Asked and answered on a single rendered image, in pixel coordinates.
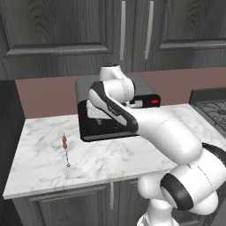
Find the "dark wood wall cupboard door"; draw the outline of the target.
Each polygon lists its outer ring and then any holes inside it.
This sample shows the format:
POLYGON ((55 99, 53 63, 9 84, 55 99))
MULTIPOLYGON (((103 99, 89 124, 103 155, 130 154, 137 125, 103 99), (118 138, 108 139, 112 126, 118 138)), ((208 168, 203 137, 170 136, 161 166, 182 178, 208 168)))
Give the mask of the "dark wood wall cupboard door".
POLYGON ((0 80, 132 69, 136 0, 0 0, 0 80), (120 61, 121 1, 126 3, 120 61))
POLYGON ((152 38, 145 60, 148 1, 136 1, 133 71, 226 66, 226 0, 153 0, 152 38))

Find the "dark wood base cupboard door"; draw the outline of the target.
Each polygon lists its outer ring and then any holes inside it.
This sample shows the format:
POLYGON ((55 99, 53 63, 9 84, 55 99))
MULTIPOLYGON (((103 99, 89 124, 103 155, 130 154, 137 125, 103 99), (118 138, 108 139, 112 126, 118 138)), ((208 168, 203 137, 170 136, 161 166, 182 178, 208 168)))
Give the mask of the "dark wood base cupboard door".
POLYGON ((137 226, 138 220, 147 211, 149 200, 140 196, 137 183, 137 178, 120 183, 118 226, 137 226))
POLYGON ((119 185, 110 183, 13 199, 23 226, 117 226, 119 185))

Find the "black hob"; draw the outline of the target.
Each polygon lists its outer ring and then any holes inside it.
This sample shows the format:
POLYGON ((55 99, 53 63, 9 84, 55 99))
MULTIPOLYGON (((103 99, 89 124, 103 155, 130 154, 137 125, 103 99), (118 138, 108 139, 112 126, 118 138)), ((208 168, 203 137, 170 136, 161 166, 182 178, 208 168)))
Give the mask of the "black hob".
POLYGON ((226 87, 192 90, 189 104, 226 139, 226 87))

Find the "black and grey toaster oven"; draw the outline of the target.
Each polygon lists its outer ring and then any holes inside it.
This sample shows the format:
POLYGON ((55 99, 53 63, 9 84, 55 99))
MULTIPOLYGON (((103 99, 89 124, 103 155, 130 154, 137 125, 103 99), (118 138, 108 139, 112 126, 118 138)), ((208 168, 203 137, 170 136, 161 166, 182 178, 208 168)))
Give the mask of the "black and grey toaster oven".
MULTIPOLYGON (((140 74, 127 74, 127 77, 136 86, 135 96, 130 101, 131 108, 145 109, 161 105, 160 95, 148 85, 140 74)), ((136 133, 128 132, 122 125, 108 118, 103 112, 100 112, 100 118, 91 118, 92 113, 88 114, 90 106, 88 90, 98 80, 98 75, 91 75, 79 78, 75 82, 80 138, 85 142, 91 142, 136 136, 136 133)))

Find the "kebab skewer with orange meat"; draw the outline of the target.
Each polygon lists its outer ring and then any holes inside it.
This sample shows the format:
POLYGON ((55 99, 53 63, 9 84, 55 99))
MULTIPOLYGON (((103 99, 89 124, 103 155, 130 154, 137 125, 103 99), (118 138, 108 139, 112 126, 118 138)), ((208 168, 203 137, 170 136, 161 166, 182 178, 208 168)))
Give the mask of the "kebab skewer with orange meat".
POLYGON ((66 161, 67 161, 67 167, 71 167, 70 163, 69 163, 69 158, 68 158, 68 152, 67 152, 67 139, 66 136, 63 135, 62 137, 62 142, 63 142, 63 149, 65 151, 65 156, 66 156, 66 161))

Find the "black fridge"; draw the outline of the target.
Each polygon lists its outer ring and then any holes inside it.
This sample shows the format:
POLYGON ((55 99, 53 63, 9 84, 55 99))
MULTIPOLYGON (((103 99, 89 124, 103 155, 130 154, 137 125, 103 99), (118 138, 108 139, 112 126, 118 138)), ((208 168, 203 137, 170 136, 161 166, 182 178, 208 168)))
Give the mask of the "black fridge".
POLYGON ((0 226, 22 226, 12 200, 4 200, 4 188, 25 123, 14 80, 0 81, 0 226))

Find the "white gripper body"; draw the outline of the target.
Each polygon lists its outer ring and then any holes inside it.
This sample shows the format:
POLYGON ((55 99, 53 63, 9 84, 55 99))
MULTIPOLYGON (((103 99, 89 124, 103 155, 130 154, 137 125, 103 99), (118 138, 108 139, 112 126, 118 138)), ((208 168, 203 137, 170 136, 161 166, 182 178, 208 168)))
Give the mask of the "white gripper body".
POLYGON ((87 116, 89 118, 109 119, 106 113, 97 109, 90 101, 87 101, 87 116))

